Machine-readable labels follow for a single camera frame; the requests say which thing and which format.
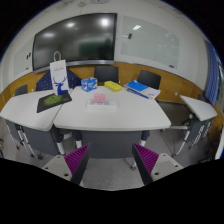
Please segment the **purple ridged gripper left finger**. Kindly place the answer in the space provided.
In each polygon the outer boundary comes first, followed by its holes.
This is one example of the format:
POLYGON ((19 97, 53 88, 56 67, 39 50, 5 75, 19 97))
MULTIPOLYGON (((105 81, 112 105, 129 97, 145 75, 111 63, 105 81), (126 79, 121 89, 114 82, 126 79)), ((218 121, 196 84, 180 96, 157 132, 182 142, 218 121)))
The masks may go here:
POLYGON ((71 171, 71 182, 79 185, 86 170, 89 160, 89 144, 86 144, 64 157, 64 160, 71 171))

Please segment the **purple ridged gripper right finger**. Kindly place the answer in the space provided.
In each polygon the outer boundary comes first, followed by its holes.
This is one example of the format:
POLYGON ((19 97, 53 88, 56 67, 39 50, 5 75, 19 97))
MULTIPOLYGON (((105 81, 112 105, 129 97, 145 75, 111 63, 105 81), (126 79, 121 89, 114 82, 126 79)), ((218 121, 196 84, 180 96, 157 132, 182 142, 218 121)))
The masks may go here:
POLYGON ((137 164, 140 176, 145 185, 153 182, 151 177, 152 170, 158 160, 159 155, 152 150, 134 143, 132 145, 132 154, 137 164))

